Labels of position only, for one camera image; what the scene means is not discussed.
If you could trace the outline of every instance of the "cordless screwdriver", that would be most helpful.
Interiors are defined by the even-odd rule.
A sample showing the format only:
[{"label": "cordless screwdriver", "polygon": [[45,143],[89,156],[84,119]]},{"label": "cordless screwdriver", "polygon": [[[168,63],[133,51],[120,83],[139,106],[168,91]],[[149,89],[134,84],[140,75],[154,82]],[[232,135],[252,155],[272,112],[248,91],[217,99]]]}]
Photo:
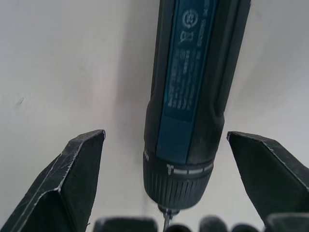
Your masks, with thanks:
[{"label": "cordless screwdriver", "polygon": [[209,181],[250,4],[160,1],[143,177],[165,228]]}]

